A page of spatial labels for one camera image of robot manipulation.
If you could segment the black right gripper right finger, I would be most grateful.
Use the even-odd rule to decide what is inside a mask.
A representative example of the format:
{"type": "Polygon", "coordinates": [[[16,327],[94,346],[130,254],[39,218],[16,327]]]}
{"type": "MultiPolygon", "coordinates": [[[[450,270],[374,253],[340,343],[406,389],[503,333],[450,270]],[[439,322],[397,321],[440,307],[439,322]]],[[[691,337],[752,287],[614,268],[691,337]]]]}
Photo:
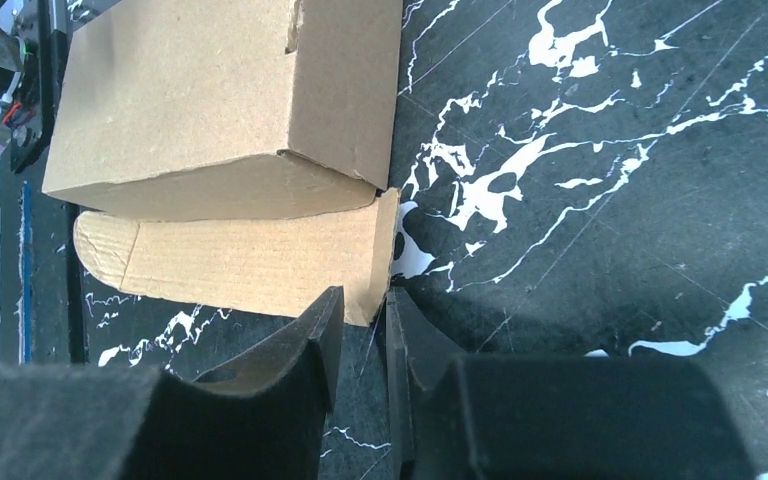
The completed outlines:
{"type": "Polygon", "coordinates": [[[718,389],[675,359],[470,353],[386,296],[398,479],[751,479],[718,389]]]}

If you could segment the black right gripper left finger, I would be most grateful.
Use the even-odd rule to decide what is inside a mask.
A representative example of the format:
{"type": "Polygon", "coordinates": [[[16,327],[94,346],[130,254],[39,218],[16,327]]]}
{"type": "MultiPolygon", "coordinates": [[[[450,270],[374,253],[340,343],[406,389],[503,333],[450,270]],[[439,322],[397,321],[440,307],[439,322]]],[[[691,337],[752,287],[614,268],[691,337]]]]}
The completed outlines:
{"type": "Polygon", "coordinates": [[[0,479],[314,479],[344,291],[185,381],[160,368],[0,366],[0,479]]]}

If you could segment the brown cardboard paper box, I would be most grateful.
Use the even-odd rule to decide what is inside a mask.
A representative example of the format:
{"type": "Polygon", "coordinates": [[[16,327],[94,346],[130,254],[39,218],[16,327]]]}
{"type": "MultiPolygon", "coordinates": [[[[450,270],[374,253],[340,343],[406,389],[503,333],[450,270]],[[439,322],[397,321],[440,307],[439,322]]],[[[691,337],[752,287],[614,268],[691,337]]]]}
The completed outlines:
{"type": "Polygon", "coordinates": [[[73,35],[42,189],[127,294],[368,325],[390,279],[398,1],[122,1],[73,35]]]}

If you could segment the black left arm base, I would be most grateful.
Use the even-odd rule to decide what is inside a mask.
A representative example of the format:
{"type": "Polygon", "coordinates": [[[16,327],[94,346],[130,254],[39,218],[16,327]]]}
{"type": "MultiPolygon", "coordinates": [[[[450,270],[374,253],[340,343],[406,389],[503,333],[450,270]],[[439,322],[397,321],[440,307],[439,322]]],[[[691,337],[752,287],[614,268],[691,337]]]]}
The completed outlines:
{"type": "MultiPolygon", "coordinates": [[[[0,1],[0,10],[6,3],[0,1]]],[[[36,163],[50,145],[68,57],[66,1],[24,1],[13,26],[0,27],[0,126],[11,134],[10,171],[36,163]]]]}

